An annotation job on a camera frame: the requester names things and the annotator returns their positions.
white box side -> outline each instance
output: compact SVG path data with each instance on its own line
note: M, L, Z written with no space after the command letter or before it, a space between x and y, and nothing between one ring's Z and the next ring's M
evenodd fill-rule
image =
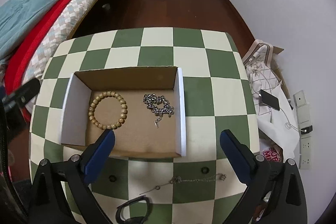
M75 74L71 74L63 102L61 143L85 145L90 96L91 90Z
M174 84L176 153L186 156L184 86L182 68L177 68Z

red blanket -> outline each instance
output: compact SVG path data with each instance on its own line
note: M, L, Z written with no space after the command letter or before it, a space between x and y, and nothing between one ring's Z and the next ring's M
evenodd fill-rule
M11 57L4 76L7 94L12 93L21 86L22 78L34 52L70 1L71 0L59 0L56 2L41 21L29 32ZM29 121L31 117L29 112L26 109L23 111L25 119Z

green and white checkered surface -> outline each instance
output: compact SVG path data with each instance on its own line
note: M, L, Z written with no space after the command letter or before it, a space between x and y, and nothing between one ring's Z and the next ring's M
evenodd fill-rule
M224 173L225 181L167 185L147 193L153 211L148 224L219 224L246 186L236 177L219 145L230 129L253 153L259 151L257 118L249 82L236 46L227 33L139 28L97 33L60 44L50 58L31 120L30 167L34 178L43 158L68 160L80 151L59 144L62 104L71 73L128 66L178 66L184 76L187 156L165 160L109 158L92 192L115 222L116 207L173 176L200 179ZM201 173L207 166L210 172ZM117 177L110 182L109 176ZM67 184L67 199L76 219L84 222ZM125 209L124 216L143 214L145 203Z

patterned bedding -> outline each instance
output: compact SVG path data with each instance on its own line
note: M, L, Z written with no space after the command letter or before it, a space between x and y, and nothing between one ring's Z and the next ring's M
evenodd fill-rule
M95 0L71 0L68 3L36 49L27 66L22 84L34 77L39 80L41 79L49 58L53 56L58 45L67 39L73 28L94 2ZM34 102L35 98L26 105L30 113L32 112Z

checkered tablecloth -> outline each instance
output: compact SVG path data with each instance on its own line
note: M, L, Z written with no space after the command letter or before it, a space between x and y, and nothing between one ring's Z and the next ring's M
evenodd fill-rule
M80 151L59 144L61 108L70 74L79 70L128 66L178 66L183 70L187 156L164 160L109 158L91 185L102 209L115 221L116 207L173 176L201 179L224 173L225 181L167 185L147 193L153 202L148 224L220 224L246 186L236 177L219 145L230 129L251 151L259 151L257 118L241 57L227 33L139 28L97 33L60 44L50 58L33 108L30 168L34 178L43 158L68 160ZM202 167L210 169L207 175ZM109 177L117 178L110 182ZM69 187L63 184L75 218L84 223ZM145 203L124 210L126 218L146 210Z

